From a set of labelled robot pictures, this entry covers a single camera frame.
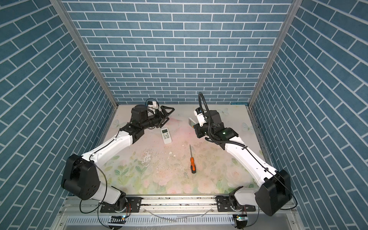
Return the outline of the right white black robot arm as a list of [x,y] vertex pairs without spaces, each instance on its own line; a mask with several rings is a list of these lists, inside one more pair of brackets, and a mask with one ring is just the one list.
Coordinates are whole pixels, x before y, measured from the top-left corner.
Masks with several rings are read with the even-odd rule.
[[216,110],[194,111],[198,122],[193,124],[196,136],[219,145],[233,156],[259,186],[255,192],[256,205],[268,216],[273,216],[292,199],[291,179],[287,171],[278,171],[256,155],[230,127],[225,127]]

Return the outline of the orange handled screwdriver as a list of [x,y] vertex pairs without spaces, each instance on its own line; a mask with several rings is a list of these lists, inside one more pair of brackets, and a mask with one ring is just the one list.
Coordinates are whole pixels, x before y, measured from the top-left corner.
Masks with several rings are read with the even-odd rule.
[[196,173],[196,165],[195,165],[195,161],[194,161],[194,157],[193,157],[193,154],[192,154],[192,147],[191,147],[191,145],[189,146],[189,148],[190,148],[190,162],[191,162],[191,165],[190,165],[190,167],[191,167],[191,172],[192,173]]

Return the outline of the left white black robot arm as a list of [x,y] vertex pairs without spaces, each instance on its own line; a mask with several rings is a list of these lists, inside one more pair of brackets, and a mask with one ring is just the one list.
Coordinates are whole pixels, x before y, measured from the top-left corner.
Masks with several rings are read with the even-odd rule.
[[108,186],[106,181],[100,181],[100,167],[137,142],[146,129],[162,128],[173,111],[174,108],[164,105],[156,110],[144,104],[133,107],[130,121],[110,140],[81,156],[73,154],[66,160],[61,187],[81,200],[98,200],[112,205],[115,212],[122,212],[126,208],[126,194]]

